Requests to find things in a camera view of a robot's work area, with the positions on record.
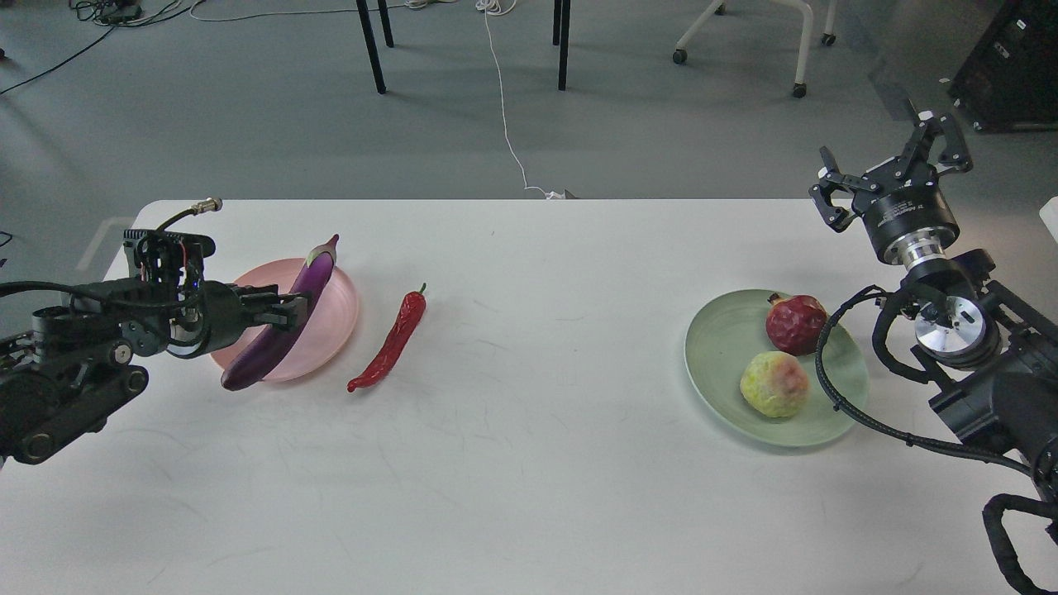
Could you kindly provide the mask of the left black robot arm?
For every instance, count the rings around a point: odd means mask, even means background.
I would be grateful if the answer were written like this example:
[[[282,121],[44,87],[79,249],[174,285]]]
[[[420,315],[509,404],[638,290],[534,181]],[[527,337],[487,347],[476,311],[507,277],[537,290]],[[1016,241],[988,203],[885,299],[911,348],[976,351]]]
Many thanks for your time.
[[[335,240],[313,249],[288,293],[276,285],[207,281],[212,238],[174,232],[184,218],[218,211],[209,198],[161,226],[122,237],[128,275],[68,286],[11,282],[2,295],[63,293],[58,306],[31,317],[31,329],[2,340],[1,453],[40,464],[83,434],[98,432],[111,414],[149,381],[133,362],[167,353],[193,359],[234,344],[247,329],[260,333],[222,376],[226,389],[249,387],[292,350],[331,278]]]

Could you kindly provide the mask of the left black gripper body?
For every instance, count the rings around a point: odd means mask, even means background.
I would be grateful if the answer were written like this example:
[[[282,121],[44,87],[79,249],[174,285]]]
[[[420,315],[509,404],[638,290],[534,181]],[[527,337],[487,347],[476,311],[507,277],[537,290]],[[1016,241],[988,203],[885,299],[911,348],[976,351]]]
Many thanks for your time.
[[[174,317],[169,351],[178,358],[196,358],[222,350],[241,338],[247,327],[239,287],[207,281],[196,304],[180,308]]]

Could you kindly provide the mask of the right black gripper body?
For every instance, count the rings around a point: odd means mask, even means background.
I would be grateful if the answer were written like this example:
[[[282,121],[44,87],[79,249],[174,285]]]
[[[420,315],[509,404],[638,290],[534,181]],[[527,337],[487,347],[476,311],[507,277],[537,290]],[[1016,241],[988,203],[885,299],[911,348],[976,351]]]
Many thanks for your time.
[[[955,244],[960,234],[955,215],[940,190],[941,174],[935,169],[905,173],[872,169],[862,174],[875,191],[860,191],[857,199],[868,199],[861,219],[876,259],[908,267],[909,245],[929,240],[942,252]]]

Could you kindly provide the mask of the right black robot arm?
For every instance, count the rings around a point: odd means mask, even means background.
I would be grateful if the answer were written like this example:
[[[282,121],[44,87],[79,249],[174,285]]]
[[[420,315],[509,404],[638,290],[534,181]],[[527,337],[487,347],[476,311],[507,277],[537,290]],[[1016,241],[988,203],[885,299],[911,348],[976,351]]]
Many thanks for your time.
[[[1001,464],[1028,477],[1036,497],[991,497],[982,517],[995,563],[1013,591],[1042,593],[1022,569],[1003,517],[1042,517],[1050,538],[1056,537],[1056,324],[993,280],[989,252],[947,255],[960,229],[940,180],[974,165],[956,118],[918,113],[902,151],[861,174],[841,172],[827,147],[820,157],[809,195],[821,218],[835,232],[861,220],[876,259],[902,267],[904,278],[893,291],[869,286],[829,315],[817,338],[817,380],[834,410],[865,428],[908,447]],[[955,440],[877,421],[829,380],[823,354],[829,333],[869,300],[879,308],[870,335],[878,361],[904,379],[936,385],[930,409]]]

